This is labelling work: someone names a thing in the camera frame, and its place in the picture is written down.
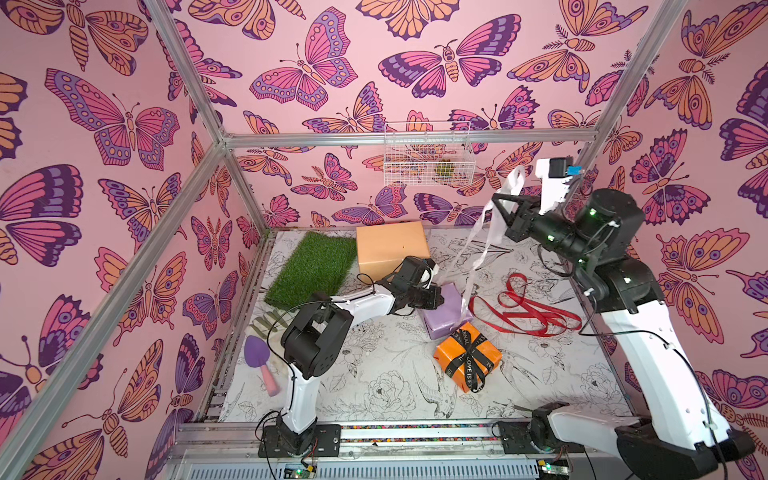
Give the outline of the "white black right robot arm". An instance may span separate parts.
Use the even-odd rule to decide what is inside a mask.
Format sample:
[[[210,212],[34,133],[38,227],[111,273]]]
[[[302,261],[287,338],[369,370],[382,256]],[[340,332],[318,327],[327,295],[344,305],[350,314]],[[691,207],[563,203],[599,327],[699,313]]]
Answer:
[[[538,449],[580,444],[621,459],[639,479],[699,479],[755,452],[752,438],[728,424],[696,376],[652,270],[627,252],[644,222],[631,195],[598,189],[574,220],[541,213],[543,202],[534,196],[496,193],[492,202],[507,238],[532,239],[571,264],[649,409],[646,417],[618,417],[547,404],[530,422]]]

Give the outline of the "black printed ribbon bow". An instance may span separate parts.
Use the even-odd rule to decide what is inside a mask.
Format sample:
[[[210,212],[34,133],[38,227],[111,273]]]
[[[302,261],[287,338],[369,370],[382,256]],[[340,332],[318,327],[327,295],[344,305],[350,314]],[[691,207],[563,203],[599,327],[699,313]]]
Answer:
[[[472,332],[464,328],[454,331],[450,338],[459,345],[460,352],[450,358],[444,372],[453,378],[463,367],[464,391],[479,393],[486,384],[487,375],[496,367],[496,363],[480,350],[487,338],[482,333],[473,337]]]

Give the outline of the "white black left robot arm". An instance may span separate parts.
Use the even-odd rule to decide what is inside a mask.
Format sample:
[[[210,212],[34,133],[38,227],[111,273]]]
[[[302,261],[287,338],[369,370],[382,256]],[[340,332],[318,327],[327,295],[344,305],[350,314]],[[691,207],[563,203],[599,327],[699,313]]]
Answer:
[[[321,377],[338,359],[350,330],[404,308],[437,309],[444,303],[435,283],[438,271],[429,258],[407,256],[362,290],[343,296],[316,292],[298,308],[280,339],[290,388],[276,428],[287,453],[304,454],[314,446]]]

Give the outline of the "white satin ribbon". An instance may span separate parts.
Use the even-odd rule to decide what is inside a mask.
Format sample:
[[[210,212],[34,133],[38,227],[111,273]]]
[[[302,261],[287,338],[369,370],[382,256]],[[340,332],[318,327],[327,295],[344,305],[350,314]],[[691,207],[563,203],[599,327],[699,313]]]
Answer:
[[[518,166],[514,168],[513,171],[507,176],[502,186],[495,191],[495,194],[518,195],[525,185],[525,180],[525,168]],[[469,313],[469,300],[474,289],[476,272],[485,262],[490,247],[493,244],[500,243],[504,237],[504,232],[506,231],[506,222],[502,217],[501,209],[494,204],[493,199],[490,199],[482,208],[480,218],[470,229],[468,237],[462,244],[462,248],[448,264],[447,271],[445,272],[446,275],[459,271],[457,265],[461,260],[462,255],[472,244],[475,238],[484,230],[487,231],[487,234],[485,237],[485,243],[483,244],[483,250],[471,264],[468,270],[467,279],[465,281],[464,290],[460,296],[460,310],[458,316],[460,320],[463,320]]]

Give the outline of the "orange gift box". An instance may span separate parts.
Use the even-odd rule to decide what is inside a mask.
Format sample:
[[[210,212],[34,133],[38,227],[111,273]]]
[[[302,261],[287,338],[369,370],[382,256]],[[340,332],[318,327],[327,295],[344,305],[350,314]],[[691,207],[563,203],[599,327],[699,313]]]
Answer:
[[[464,393],[481,392],[502,357],[502,353],[470,323],[452,332],[436,347],[433,355],[443,373]]]

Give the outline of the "lilac gift box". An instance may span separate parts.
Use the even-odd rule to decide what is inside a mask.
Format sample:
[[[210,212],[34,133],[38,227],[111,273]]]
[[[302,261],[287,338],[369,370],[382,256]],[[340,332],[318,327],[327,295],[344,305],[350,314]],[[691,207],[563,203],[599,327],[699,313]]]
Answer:
[[[471,312],[463,309],[462,294],[453,282],[441,286],[441,295],[444,302],[437,309],[419,311],[431,340],[445,338],[473,319]]]

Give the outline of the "red satin ribbon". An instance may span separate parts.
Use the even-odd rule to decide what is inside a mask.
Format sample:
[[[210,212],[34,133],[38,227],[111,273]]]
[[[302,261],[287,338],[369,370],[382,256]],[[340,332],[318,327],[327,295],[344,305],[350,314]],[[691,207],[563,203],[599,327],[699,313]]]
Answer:
[[[528,284],[524,274],[511,273],[495,302],[473,295],[468,310],[476,320],[503,334],[552,338],[583,327],[579,315],[531,299],[527,294]]]

